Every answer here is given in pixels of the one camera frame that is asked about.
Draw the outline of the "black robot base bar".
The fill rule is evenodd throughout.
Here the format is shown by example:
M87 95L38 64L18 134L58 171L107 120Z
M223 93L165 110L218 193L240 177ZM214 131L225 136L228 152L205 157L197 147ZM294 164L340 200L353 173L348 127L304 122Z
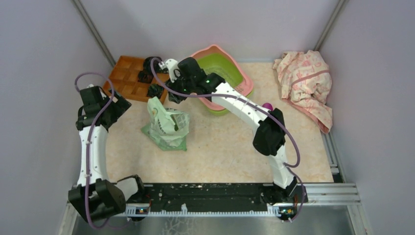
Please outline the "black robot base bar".
M153 183L127 200L151 212L265 212L275 204L298 209L307 202L300 184L285 190L272 183Z

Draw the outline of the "green cat litter bag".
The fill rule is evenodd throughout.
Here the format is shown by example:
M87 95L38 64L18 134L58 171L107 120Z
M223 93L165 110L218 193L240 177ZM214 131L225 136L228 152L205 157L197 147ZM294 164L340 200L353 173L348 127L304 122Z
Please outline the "green cat litter bag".
M163 151L187 151L190 116L173 108L165 108L157 97L147 102L150 122L141 128Z

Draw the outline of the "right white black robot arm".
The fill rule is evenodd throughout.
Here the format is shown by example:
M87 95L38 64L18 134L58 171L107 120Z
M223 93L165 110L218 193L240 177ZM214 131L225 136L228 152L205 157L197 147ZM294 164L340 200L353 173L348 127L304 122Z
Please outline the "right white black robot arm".
M214 72L207 74L192 57L180 62L168 59L159 62L158 67L169 74L165 84L170 101L179 104L188 97L206 98L248 124L254 133L255 150L268 158L276 197L288 202L295 195L298 182L287 166L287 130L281 110L270 110L252 103L220 75Z

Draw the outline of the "purple plastic scoop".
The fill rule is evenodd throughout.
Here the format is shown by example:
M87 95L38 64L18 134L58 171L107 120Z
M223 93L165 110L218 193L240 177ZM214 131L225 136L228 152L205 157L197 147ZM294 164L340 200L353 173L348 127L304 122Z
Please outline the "purple plastic scoop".
M264 103L263 105L262 105L262 107L263 108L266 108L266 109L268 109L268 110L273 110L273 106L270 104L270 103Z

